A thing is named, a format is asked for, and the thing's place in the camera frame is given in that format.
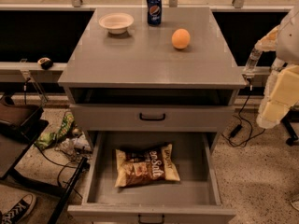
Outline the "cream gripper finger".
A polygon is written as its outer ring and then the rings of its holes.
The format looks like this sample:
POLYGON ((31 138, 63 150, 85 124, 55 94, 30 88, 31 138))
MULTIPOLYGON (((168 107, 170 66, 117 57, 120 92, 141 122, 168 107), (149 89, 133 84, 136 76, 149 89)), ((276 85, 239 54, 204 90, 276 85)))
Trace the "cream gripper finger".
POLYGON ((268 121, 278 123, 286 116, 289 109, 287 105, 281 103, 267 102, 262 117, 268 121))
POLYGON ((278 74, 270 100, 288 107, 299 101, 299 66, 288 66, 278 74))

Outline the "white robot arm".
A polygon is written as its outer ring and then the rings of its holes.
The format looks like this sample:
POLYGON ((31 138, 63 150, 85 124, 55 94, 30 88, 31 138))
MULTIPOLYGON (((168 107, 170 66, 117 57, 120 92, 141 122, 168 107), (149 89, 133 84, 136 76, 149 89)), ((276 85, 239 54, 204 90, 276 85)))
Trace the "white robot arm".
POLYGON ((254 48, 276 53, 256 119, 261 128, 270 129, 299 102, 299 5, 254 48))

